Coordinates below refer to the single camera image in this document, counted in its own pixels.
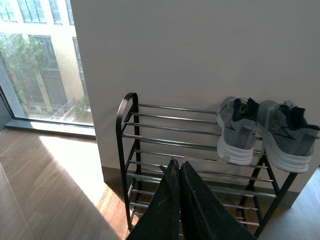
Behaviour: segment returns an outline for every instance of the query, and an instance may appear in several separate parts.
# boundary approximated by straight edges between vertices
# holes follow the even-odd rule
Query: window sill
[[[11,120],[5,124],[6,128],[12,129],[24,129],[31,131],[39,131],[45,133],[77,136],[83,138],[96,138],[96,132],[94,127],[87,126],[71,126],[66,124],[48,123],[48,122],[36,122],[25,120]]]

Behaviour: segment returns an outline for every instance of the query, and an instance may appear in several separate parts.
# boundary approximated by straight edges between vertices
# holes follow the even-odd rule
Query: tree
[[[30,111],[28,93],[39,88],[36,75],[43,71],[46,64],[44,44],[34,35],[26,39],[22,34],[2,36],[0,57],[17,98],[28,114]]]

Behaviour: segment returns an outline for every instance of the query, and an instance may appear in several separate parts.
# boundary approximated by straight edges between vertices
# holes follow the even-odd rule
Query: green foliage
[[[87,109],[90,107],[89,99],[87,97],[82,97],[76,102],[74,113],[77,117],[86,115]]]
[[[34,35],[24,39],[22,34],[12,34],[0,39],[1,60],[20,104],[28,109],[26,89],[32,88],[30,79],[46,64],[45,47]]]
[[[45,63],[44,44],[32,35],[24,39],[21,34],[12,34],[0,40],[0,50],[5,66],[12,74],[33,78]]]

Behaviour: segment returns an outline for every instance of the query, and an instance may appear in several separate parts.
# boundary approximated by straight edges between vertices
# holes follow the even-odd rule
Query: glass pane
[[[15,14],[8,0],[3,0],[0,2],[0,16],[1,16],[1,19],[4,21],[16,20]]]
[[[44,11],[39,0],[18,0],[25,23],[46,23]]]
[[[0,24],[0,86],[14,117],[92,126],[76,31],[68,24],[72,10],[56,0],[45,5],[48,9],[39,0],[18,3],[20,12],[15,14],[28,23],[8,22],[10,33]],[[32,23],[35,17],[41,21],[44,13],[67,22]]]
[[[62,24],[57,0],[49,0],[53,21],[55,24]]]
[[[75,22],[74,22],[74,16],[73,16],[73,14],[72,14],[72,9],[71,9],[70,0],[65,0],[65,3],[66,3],[66,8],[67,8],[67,10],[68,10],[68,16],[69,16],[70,25],[74,25]]]

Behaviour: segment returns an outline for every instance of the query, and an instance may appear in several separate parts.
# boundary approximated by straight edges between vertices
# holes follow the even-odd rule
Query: white sole
[[[217,144],[217,154],[220,158],[224,158],[225,155],[230,157],[229,163],[246,166],[251,164],[254,154],[254,148],[251,149],[241,149],[234,146],[230,146],[225,142],[224,130],[225,124],[221,119],[221,116],[216,116],[216,121],[220,128],[222,129],[222,135],[219,138]]]
[[[298,174],[308,171],[311,156],[296,156],[281,151],[272,134],[266,132],[266,129],[259,123],[257,124],[257,132],[263,137],[266,155],[275,167]]]

